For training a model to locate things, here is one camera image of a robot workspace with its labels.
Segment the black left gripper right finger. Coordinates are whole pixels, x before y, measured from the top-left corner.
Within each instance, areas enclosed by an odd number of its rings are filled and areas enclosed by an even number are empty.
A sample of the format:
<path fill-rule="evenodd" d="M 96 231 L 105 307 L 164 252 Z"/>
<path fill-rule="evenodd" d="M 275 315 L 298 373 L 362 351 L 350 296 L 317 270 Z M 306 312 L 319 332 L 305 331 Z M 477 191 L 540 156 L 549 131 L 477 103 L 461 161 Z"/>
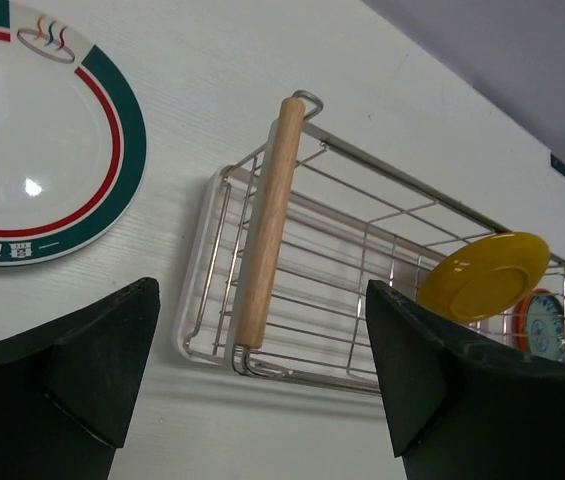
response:
<path fill-rule="evenodd" d="M 565 363 L 366 290 L 393 452 L 410 479 L 565 479 Z"/>

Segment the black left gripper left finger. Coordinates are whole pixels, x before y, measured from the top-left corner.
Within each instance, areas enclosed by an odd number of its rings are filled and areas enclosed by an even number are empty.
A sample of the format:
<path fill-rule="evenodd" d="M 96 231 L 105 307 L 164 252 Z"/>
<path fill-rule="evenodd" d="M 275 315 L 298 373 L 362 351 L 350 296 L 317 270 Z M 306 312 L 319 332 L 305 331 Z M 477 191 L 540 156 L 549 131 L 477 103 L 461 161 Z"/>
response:
<path fill-rule="evenodd" d="M 159 311 L 159 283 L 145 277 L 0 341 L 0 479 L 108 477 Z"/>

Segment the green red rimmed plate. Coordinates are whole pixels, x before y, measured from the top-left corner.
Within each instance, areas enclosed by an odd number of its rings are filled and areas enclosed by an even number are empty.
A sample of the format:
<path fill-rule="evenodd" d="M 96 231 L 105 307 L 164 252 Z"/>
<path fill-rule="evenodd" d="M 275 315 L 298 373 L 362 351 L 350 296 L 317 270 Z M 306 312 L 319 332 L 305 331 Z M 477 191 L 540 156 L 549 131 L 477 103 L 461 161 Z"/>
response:
<path fill-rule="evenodd" d="M 0 1 L 0 267 L 104 235 L 146 159 L 140 105 L 115 63 L 65 22 Z"/>

